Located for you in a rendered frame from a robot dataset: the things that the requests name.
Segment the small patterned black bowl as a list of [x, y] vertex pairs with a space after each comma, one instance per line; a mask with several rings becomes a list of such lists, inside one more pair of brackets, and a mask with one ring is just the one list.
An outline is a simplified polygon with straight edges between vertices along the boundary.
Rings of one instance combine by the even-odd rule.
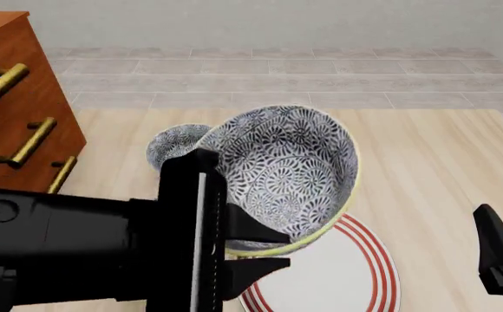
[[212, 127], [205, 124], [181, 124], [160, 132], [148, 143], [147, 162], [160, 172], [166, 160], [178, 158], [193, 150], [194, 145]]

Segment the large patterned bowl yellow rim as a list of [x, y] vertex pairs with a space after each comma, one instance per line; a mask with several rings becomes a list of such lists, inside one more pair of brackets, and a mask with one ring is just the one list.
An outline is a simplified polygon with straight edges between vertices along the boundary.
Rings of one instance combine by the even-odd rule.
[[361, 176], [356, 142], [329, 114], [305, 106], [266, 106], [233, 116], [194, 145], [219, 155], [227, 201], [287, 244], [232, 239], [236, 257], [273, 257], [312, 244], [349, 209]]

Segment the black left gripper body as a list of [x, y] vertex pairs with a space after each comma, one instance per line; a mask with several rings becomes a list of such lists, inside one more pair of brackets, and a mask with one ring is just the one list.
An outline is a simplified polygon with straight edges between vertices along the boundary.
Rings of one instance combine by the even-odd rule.
[[147, 246], [151, 311], [172, 303], [173, 312], [222, 312], [226, 183], [218, 163], [218, 153], [196, 149], [161, 168]]

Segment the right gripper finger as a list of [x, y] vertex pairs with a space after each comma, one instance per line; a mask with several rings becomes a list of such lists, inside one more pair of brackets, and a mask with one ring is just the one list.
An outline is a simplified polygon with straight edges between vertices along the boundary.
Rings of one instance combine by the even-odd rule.
[[503, 267], [503, 222], [490, 205], [473, 212], [480, 246], [479, 270]]

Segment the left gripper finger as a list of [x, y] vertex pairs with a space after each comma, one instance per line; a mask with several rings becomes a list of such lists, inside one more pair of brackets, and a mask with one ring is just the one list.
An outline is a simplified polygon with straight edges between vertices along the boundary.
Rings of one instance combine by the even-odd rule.
[[289, 258], [280, 257], [225, 260], [223, 263], [223, 301], [237, 298], [262, 277], [290, 266]]
[[225, 239], [261, 244], [289, 244], [290, 236], [259, 223], [241, 207], [227, 204], [225, 208]]

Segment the wooden cabinet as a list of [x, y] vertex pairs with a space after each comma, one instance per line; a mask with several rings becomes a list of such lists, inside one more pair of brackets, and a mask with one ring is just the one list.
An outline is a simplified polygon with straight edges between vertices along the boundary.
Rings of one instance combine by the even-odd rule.
[[28, 16], [0, 11], [0, 69], [18, 63], [29, 68], [29, 74], [0, 98], [0, 155], [10, 156], [31, 136], [30, 122], [53, 117], [57, 124], [21, 168], [0, 164], [0, 188], [46, 192], [58, 171], [51, 163], [77, 156], [86, 140]]

